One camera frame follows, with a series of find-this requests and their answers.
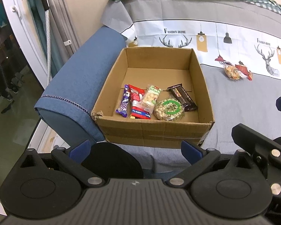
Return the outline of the grey curtain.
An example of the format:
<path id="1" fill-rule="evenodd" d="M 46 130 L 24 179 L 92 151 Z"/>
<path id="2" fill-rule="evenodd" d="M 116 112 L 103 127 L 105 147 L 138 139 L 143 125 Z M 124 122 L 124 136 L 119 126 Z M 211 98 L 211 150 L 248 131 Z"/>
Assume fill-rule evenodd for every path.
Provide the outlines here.
<path id="1" fill-rule="evenodd" d="M 66 0 L 48 0 L 53 34 L 62 57 L 66 62 L 81 46 Z"/>

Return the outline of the purple snack bar packet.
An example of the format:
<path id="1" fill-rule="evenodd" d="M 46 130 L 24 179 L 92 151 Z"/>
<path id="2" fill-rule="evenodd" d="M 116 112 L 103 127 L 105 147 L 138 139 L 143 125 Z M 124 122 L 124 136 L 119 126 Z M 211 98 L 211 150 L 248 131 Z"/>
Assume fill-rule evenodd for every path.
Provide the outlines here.
<path id="1" fill-rule="evenodd" d="M 127 108 L 128 108 L 129 101 L 130 101 L 129 85 L 125 84 L 122 100 L 120 102 L 119 107 L 116 109 L 116 113 L 120 114 L 124 118 L 126 118 L 128 115 Z"/>

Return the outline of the clear bag of crackers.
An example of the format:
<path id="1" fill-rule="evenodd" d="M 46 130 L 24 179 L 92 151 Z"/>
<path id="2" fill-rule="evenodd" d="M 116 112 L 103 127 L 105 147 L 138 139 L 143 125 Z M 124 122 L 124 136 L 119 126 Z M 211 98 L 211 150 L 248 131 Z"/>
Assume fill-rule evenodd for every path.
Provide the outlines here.
<path id="1" fill-rule="evenodd" d="M 226 74 L 226 76 L 230 79 L 230 80 L 233 80 L 233 81 L 238 81 L 240 80 L 240 74 L 238 72 L 238 69 L 233 66 L 233 65 L 226 65 L 224 67 L 224 72 Z"/>

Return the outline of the brown cardboard box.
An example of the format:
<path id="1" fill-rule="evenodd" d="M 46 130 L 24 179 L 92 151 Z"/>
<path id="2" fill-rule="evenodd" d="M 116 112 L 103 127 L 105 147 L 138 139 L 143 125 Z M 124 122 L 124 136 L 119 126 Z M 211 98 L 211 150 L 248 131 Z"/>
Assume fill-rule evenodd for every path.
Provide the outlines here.
<path id="1" fill-rule="evenodd" d="M 179 148 L 214 125 L 206 81 L 193 49 L 123 49 L 91 112 L 107 141 Z"/>

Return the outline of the red wafer bar packet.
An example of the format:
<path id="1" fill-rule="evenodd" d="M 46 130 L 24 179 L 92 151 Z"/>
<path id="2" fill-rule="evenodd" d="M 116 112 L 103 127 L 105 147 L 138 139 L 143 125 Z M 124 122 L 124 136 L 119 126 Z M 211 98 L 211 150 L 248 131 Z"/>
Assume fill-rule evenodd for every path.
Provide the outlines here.
<path id="1" fill-rule="evenodd" d="M 132 119 L 151 119 L 150 113 L 146 112 L 141 107 L 141 99 L 143 98 L 145 91 L 133 85 L 128 85 L 130 90 L 131 101 L 131 116 Z"/>

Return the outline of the dark brown chocolate bar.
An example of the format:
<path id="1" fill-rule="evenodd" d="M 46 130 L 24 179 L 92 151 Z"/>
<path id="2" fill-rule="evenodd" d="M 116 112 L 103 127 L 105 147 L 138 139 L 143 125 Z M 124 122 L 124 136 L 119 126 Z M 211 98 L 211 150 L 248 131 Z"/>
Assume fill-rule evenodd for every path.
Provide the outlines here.
<path id="1" fill-rule="evenodd" d="M 167 88 L 168 91 L 176 98 L 183 106 L 185 112 L 195 111 L 198 106 L 191 99 L 190 95 L 183 88 L 182 84 L 176 84 Z"/>

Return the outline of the white door frame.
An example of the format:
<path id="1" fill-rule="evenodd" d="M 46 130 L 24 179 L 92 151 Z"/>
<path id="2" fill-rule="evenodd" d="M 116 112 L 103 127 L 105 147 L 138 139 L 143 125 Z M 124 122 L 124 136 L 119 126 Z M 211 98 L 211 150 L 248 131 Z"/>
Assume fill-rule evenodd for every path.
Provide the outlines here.
<path id="1" fill-rule="evenodd" d="M 29 66 L 43 88 L 47 86 L 43 51 L 27 0 L 2 0 L 9 23 Z"/>

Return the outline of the red square snack packet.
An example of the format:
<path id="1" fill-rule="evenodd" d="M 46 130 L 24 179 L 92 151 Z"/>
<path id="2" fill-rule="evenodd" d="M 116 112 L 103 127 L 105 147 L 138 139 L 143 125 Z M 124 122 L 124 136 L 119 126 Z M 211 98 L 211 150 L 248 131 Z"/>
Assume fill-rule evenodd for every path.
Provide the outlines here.
<path id="1" fill-rule="evenodd" d="M 249 71 L 247 69 L 246 66 L 244 66 L 243 64 L 236 64 L 235 67 L 244 75 L 248 76 L 249 75 Z"/>

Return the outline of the green label nut bag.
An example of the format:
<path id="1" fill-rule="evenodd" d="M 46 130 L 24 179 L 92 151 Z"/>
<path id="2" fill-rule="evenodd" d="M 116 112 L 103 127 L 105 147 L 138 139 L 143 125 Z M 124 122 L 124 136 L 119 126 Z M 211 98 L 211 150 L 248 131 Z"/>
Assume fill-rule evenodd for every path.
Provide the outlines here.
<path id="1" fill-rule="evenodd" d="M 175 98 L 159 101 L 153 111 L 158 120 L 178 121 L 184 116 L 184 107 Z"/>

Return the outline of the red-yellow nougat candy packet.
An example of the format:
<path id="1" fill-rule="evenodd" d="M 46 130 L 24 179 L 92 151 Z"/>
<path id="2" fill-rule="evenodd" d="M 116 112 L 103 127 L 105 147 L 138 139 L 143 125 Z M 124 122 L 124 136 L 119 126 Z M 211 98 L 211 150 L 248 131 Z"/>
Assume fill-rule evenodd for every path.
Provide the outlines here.
<path id="1" fill-rule="evenodd" d="M 253 74 L 251 71 L 248 71 L 247 79 L 252 81 Z"/>

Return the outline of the pale cracker pack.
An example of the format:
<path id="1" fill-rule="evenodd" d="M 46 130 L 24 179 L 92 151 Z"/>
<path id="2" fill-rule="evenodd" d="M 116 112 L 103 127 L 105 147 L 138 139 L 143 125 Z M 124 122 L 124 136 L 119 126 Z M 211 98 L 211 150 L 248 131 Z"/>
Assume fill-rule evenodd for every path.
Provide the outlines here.
<path id="1" fill-rule="evenodd" d="M 155 85 L 148 85 L 144 96 L 141 98 L 140 103 L 138 103 L 138 107 L 143 111 L 149 112 L 150 114 L 153 113 L 161 92 L 161 88 L 156 87 Z"/>

